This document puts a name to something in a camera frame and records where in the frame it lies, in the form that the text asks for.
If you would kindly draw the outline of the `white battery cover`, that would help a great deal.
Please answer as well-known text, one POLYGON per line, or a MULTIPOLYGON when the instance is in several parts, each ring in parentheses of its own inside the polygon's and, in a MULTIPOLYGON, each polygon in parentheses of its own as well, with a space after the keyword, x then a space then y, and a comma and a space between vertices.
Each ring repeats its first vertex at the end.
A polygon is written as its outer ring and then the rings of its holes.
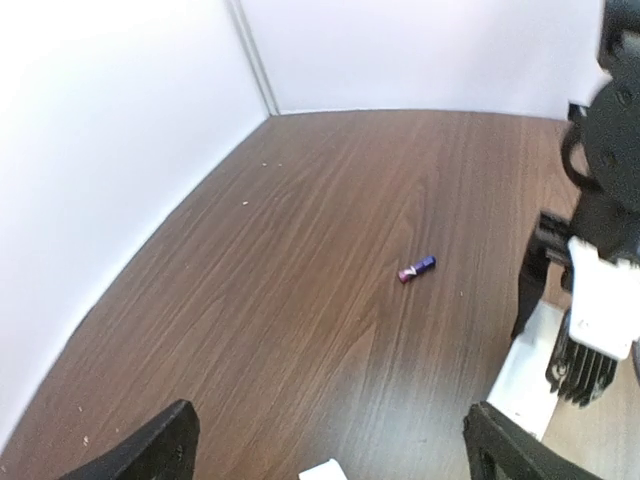
POLYGON ((299 480, 347 480, 339 462, 331 458, 298 474, 299 480))

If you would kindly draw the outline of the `purple AAA battery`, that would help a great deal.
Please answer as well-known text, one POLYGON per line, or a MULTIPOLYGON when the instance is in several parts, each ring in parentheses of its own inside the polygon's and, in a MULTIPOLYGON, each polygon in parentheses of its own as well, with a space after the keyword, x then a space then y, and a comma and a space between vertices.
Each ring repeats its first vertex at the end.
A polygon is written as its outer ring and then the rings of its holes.
POLYGON ((400 270, 398 272, 398 279, 402 284, 406 284, 424 273, 433 270, 436 267, 436 263, 436 258, 429 255, 405 269, 400 270))

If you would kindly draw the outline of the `white remote control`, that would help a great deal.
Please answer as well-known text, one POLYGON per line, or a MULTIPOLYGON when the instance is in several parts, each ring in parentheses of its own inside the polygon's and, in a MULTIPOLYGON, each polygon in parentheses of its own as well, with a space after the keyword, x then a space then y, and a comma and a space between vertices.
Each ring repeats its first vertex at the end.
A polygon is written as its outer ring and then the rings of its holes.
POLYGON ((546 370, 562 319, 562 310, 545 301, 538 303, 525 330, 512 342, 488 395, 493 407, 538 441, 558 402, 546 370))

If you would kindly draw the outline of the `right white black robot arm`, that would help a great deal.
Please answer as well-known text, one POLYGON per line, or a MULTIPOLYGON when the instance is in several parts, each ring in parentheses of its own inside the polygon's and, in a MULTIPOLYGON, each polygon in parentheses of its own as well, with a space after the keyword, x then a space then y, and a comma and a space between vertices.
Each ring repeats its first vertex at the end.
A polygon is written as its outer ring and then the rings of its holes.
POLYGON ((517 337, 541 299, 551 263, 564 267, 562 287, 577 269, 568 241, 576 236, 599 257, 639 261, 639 4, 608 1, 598 52, 611 79, 589 106, 571 104, 561 163, 580 197, 570 219, 541 212, 531 232, 518 278, 517 337))

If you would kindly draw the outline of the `left aluminium corner post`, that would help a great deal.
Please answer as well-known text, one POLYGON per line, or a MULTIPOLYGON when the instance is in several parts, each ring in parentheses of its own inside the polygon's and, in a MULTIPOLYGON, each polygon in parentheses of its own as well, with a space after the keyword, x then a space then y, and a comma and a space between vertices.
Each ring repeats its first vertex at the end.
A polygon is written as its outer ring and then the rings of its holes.
POLYGON ((242 2, 240 0, 226 0, 225 4, 229 10, 234 28, 247 61, 249 62, 253 78, 257 84, 268 115, 271 117, 279 116, 281 111, 242 2))

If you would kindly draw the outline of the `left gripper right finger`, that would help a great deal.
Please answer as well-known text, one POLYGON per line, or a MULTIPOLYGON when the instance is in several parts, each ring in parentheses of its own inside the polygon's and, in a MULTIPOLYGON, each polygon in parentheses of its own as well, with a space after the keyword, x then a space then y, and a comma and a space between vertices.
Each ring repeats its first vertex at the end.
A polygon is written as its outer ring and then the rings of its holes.
POLYGON ((472 405, 463 436, 472 479, 591 479, 487 402, 472 405))

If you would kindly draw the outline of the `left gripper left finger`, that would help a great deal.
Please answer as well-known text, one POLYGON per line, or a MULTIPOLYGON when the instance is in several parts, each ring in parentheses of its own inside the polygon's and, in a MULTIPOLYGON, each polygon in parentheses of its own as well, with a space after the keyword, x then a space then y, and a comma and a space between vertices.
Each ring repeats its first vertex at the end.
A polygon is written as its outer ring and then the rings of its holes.
POLYGON ((200 433, 191 402, 177 400, 111 450, 62 477, 86 479, 191 479, 200 433))

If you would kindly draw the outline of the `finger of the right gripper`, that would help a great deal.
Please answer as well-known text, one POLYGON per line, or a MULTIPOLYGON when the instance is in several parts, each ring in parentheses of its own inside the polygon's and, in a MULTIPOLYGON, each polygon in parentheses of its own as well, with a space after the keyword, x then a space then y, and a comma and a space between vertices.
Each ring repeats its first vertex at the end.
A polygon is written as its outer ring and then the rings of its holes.
POLYGON ((511 332, 517 338, 533 314, 545 291, 551 263, 570 265, 569 222, 555 214, 541 211, 531 232, 518 276, 518 309, 511 332))

